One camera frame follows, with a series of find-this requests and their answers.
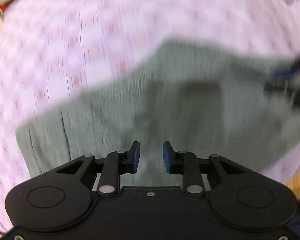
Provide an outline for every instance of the folded gray shirt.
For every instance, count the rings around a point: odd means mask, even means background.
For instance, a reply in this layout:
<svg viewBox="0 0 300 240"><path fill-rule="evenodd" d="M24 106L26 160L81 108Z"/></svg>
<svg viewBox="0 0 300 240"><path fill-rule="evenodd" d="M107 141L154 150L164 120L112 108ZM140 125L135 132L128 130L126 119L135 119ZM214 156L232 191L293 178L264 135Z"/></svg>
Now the folded gray shirt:
<svg viewBox="0 0 300 240"><path fill-rule="evenodd" d="M123 184L180 184L165 172L164 141L261 171L300 141L300 110L264 93L269 73L290 64L169 41L115 82L19 127L18 145L31 177L133 141L141 144L138 173L122 176Z"/></svg>

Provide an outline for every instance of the gray fabric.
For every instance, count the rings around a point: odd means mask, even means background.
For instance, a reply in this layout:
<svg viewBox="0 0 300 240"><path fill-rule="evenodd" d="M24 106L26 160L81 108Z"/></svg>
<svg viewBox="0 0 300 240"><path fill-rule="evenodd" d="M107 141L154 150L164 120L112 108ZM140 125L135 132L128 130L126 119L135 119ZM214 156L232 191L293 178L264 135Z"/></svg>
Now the gray fabric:
<svg viewBox="0 0 300 240"><path fill-rule="evenodd" d="M176 185L162 143L199 157L219 153L255 171L300 141L300 110L263 91L274 68L291 63L244 58L170 41L120 80L75 98L17 130L32 177L84 154L105 157L141 143L129 185Z"/></svg>

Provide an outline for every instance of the black object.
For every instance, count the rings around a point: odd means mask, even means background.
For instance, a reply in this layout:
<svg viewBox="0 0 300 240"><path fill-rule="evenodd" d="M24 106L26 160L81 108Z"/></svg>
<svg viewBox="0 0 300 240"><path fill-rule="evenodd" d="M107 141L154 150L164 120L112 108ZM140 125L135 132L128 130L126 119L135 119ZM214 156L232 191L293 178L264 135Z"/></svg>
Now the black object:
<svg viewBox="0 0 300 240"><path fill-rule="evenodd" d="M299 239L287 227L297 209L294 194L219 155L199 159L165 142L167 173L182 174L183 188L120 189L120 175L137 170L139 149L134 142L103 159L82 156L16 186L5 202L14 228L2 240Z"/></svg>

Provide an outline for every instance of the silver rivet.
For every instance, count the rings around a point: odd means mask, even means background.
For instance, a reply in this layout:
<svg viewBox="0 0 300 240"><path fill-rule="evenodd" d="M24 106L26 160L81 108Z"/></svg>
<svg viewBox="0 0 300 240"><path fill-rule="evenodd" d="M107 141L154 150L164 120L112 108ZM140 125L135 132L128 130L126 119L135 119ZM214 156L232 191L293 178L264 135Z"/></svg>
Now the silver rivet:
<svg viewBox="0 0 300 240"><path fill-rule="evenodd" d="M16 235L13 240L24 240L22 236Z"/></svg>
<svg viewBox="0 0 300 240"><path fill-rule="evenodd" d="M191 185L187 187L187 191L190 193L200 193L202 192L203 188L199 185Z"/></svg>
<svg viewBox="0 0 300 240"><path fill-rule="evenodd" d="M154 197L154 196L155 196L155 193L154 193L154 192L148 192L148 193L147 193L147 196L148 196L148 197Z"/></svg>
<svg viewBox="0 0 300 240"><path fill-rule="evenodd" d="M103 185L99 188L99 191L104 194L109 194L114 192L114 187L111 185Z"/></svg>

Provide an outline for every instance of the patterned bedsheet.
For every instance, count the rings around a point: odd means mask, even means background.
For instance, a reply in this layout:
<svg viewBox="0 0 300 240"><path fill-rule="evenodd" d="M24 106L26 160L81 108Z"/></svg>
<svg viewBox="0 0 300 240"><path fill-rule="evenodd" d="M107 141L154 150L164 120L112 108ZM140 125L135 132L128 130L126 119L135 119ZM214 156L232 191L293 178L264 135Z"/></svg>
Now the patterned bedsheet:
<svg viewBox="0 0 300 240"><path fill-rule="evenodd" d="M15 0L0 33L0 230L8 191L29 178L15 129L127 73L165 39L242 54L300 54L300 0ZM263 174L286 183L300 144Z"/></svg>

